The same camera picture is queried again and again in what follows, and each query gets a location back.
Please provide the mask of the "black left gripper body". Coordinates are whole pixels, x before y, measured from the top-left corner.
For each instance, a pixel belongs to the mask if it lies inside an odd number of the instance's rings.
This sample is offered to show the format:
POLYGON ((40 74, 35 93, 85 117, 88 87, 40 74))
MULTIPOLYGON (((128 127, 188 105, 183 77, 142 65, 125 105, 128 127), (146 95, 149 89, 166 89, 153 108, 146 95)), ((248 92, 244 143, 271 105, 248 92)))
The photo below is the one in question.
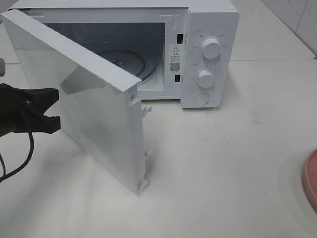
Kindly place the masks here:
POLYGON ((25 89, 0 85, 0 135, 9 133, 27 133, 23 106, 26 101, 25 89))

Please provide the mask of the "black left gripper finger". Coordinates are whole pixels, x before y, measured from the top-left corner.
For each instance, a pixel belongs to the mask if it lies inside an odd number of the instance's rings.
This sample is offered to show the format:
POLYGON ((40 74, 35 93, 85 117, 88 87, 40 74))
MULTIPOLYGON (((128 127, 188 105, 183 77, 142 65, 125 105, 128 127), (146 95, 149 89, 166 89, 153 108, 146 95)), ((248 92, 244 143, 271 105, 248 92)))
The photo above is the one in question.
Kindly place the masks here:
POLYGON ((59 92, 54 88, 14 89, 18 102, 23 109, 43 115, 59 100, 59 92))
POLYGON ((26 116, 18 123, 15 133, 47 133, 53 134, 61 129, 60 117, 29 117, 26 116))

